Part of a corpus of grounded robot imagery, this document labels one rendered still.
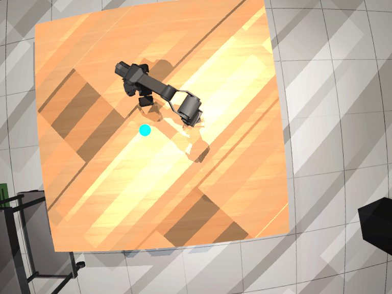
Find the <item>cyan circle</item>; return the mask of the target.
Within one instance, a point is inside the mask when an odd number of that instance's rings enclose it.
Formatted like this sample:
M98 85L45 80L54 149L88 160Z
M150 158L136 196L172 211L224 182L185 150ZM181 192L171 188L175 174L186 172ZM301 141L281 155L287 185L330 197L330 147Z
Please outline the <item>cyan circle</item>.
M150 126L148 126L148 125L142 125L142 126L139 128L139 132L140 132L140 134L141 134L142 136L148 136L148 135L150 134L150 132L151 132L151 128L150 128Z

